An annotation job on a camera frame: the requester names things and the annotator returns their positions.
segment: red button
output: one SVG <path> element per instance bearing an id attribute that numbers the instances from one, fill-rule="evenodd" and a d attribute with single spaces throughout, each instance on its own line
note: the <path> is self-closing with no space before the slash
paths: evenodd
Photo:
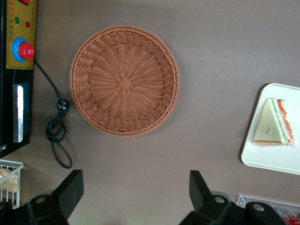
<path id="1" fill-rule="evenodd" d="M 28 42 L 22 42 L 19 45 L 19 54 L 21 58 L 31 60 L 34 57 L 34 47 Z"/>
<path id="2" fill-rule="evenodd" d="M 25 5 L 28 5 L 29 0 L 19 0 L 19 2 L 24 3 Z"/>

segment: sandwich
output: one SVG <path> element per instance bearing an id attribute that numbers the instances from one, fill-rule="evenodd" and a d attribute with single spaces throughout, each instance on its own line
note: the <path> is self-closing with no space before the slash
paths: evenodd
<path id="1" fill-rule="evenodd" d="M 261 146 L 294 146 L 295 136 L 283 99 L 268 98 L 262 110 L 254 143 Z"/>

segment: gray table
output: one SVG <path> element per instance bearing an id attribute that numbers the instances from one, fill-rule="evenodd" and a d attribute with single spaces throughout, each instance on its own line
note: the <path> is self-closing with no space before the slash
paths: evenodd
<path id="1" fill-rule="evenodd" d="M 62 97 L 80 45 L 112 25 L 158 35 L 180 69 L 180 95 L 159 128 L 119 138 L 90 126 L 72 104 L 64 146 L 83 169 L 85 193 L 72 225 L 176 225 L 192 210 L 189 171 L 211 190 L 300 204 L 298 175 L 248 167 L 240 153 L 261 88 L 300 87 L 300 1 L 52 0 L 38 4 L 36 59 Z M 31 143 L 6 159 L 22 161 L 22 201 L 54 189 L 70 171 L 45 136 L 56 115 L 52 87 L 36 69 Z"/>

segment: wire basket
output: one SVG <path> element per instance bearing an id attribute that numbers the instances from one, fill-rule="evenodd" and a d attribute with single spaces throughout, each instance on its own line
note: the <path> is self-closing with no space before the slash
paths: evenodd
<path id="1" fill-rule="evenodd" d="M 18 179 L 20 181 L 21 169 L 24 167 L 23 163 L 9 161 L 0 159 L 0 169 L 8 169 L 11 172 L 0 180 L 0 185 L 2 186 L 4 182 L 10 179 L 12 176 L 18 174 Z M 9 202 L 16 207 L 20 206 L 20 189 L 17 191 L 11 192 L 5 188 L 0 188 L 0 202 Z"/>
<path id="2" fill-rule="evenodd" d="M 156 35 L 135 26 L 114 26 L 86 40 L 70 71 L 80 114 L 110 135 L 143 135 L 161 125 L 179 93 L 174 56 Z"/>

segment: soda can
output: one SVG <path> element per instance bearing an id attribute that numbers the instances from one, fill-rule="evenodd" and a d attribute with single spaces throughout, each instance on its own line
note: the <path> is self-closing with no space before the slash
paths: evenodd
<path id="1" fill-rule="evenodd" d="M 286 206 L 280 206 L 275 212 L 281 216 L 287 225 L 300 225 L 300 220 Z"/>

